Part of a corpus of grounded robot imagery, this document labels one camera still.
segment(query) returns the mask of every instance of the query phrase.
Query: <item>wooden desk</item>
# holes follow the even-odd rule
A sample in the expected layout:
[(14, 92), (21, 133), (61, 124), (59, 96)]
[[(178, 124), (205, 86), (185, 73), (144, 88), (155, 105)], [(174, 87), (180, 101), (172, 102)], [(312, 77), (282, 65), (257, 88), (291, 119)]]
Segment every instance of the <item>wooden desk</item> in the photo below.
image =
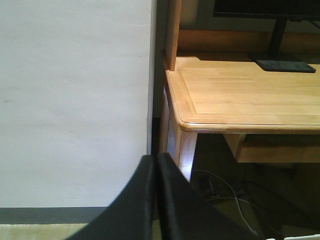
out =
[[(167, 151), (169, 119), (175, 162), (187, 179), (198, 133), (224, 133), (238, 159), (245, 134), (320, 135), (320, 55), (298, 57), (317, 72), (267, 72), (245, 53), (180, 52), (175, 71), (165, 63), (160, 151)], [(290, 159), (298, 154), (293, 162), (320, 162), (319, 143), (271, 147), (271, 156), (291, 152)]]

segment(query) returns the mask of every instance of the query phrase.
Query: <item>light wooden surface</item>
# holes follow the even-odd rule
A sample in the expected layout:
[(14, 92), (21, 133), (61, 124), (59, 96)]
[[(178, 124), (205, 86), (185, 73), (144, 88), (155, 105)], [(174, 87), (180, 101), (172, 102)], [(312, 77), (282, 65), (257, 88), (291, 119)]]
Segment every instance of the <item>light wooden surface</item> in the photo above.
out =
[(175, 120), (186, 132), (320, 134), (320, 56), (307, 59), (316, 73), (267, 72), (245, 53), (182, 53), (166, 70)]
[(182, 0), (168, 1), (165, 53), (171, 71), (175, 70)]
[(1, 240), (64, 240), (83, 228), (77, 224), (0, 224)]
[(182, 131), (180, 128), (177, 129), (175, 136), (175, 163), (188, 181), (191, 178), (197, 137), (198, 134), (196, 132)]

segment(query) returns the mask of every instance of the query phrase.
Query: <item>floor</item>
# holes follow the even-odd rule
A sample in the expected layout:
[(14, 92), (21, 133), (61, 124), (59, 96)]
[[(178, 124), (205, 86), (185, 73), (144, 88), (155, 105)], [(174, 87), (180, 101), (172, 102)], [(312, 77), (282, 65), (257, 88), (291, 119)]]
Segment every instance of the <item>floor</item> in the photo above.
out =
[[(85, 225), (87, 224), (0, 224), (0, 240), (64, 240)], [(158, 220), (152, 223), (152, 239), (161, 240)]]

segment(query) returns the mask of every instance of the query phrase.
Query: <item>wooden panel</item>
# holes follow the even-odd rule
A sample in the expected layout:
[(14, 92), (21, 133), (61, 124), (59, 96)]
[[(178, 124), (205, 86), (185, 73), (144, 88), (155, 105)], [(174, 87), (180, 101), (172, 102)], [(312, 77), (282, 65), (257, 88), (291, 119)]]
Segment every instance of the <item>wooden panel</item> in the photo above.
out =
[(236, 134), (236, 133), (226, 133), (223, 134), (228, 146), (233, 154), (236, 157), (239, 145), (245, 140), (246, 134)]
[(190, 181), (191, 170), (195, 156), (198, 134), (177, 129), (176, 150), (174, 161), (185, 176)]
[(178, 35), (181, 15), (181, 2), (182, 0), (169, 0), (168, 1), (168, 22), (166, 32), (165, 53), (169, 69), (175, 70), (177, 48), (178, 48)]
[[(266, 52), (271, 32), (180, 30), (179, 51)], [(289, 33), (283, 36), (280, 50), (284, 53), (319, 53), (320, 34)]]
[(240, 144), (236, 159), (241, 163), (312, 163), (320, 162), (320, 145)]

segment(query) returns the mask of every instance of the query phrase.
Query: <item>desk leg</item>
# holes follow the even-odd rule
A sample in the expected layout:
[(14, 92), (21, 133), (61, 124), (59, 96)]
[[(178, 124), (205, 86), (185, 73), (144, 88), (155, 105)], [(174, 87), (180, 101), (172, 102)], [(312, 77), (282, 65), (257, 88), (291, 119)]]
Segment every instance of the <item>desk leg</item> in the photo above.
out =
[(176, 146), (175, 146), (175, 163), (190, 181), (192, 164), (195, 156), (198, 134), (196, 132), (182, 131), (177, 129)]
[(166, 94), (166, 90), (163, 89), (159, 153), (166, 153), (168, 149), (169, 117), (170, 117), (170, 114), (169, 114), (167, 94)]

